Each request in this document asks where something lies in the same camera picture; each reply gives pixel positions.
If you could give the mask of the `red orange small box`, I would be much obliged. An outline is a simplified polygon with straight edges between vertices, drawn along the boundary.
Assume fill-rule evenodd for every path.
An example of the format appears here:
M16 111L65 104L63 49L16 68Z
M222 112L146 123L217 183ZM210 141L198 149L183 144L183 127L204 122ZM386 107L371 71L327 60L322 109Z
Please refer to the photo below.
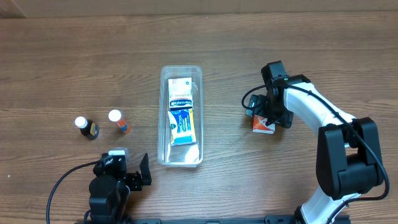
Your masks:
M254 133L274 134L275 124L267 125L266 122L266 118L255 115L253 118L252 131Z

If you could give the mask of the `white blue Hansaplast box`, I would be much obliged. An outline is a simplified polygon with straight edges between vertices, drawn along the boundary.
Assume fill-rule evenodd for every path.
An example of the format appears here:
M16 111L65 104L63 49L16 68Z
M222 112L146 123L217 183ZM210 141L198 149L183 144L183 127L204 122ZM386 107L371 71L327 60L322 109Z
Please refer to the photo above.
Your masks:
M168 79L169 108L171 110L184 110L193 107L192 79Z

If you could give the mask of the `blue yellow VapoDrops box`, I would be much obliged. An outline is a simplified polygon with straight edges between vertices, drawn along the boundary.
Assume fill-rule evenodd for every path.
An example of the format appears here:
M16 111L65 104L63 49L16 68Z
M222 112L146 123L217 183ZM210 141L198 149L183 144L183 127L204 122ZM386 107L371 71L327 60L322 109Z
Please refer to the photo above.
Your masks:
M197 141L194 127L193 110L174 110L168 112L170 123L170 143L172 146L192 144Z

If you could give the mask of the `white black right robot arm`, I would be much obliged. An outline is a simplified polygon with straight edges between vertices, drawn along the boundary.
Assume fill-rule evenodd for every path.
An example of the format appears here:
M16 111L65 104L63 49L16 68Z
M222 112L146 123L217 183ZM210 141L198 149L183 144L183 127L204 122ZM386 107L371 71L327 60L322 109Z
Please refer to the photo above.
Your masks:
M322 96L304 75L289 76L281 61L261 69L265 95L255 95L244 105L250 117L266 125L289 129L298 116L317 135L318 188L292 215L267 215L264 223L350 223L341 211L351 202L386 198L390 183L382 164L376 123L355 118Z

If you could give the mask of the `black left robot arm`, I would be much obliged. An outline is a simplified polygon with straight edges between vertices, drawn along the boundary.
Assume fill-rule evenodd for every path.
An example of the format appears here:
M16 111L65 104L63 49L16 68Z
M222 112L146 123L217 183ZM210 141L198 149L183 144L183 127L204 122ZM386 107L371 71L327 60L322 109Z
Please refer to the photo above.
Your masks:
M131 192L141 191L143 186L152 183L147 154L139 164L139 171L127 171L127 152L112 150L101 155L93 172L96 177L89 185L89 204L91 223L132 223L125 213Z

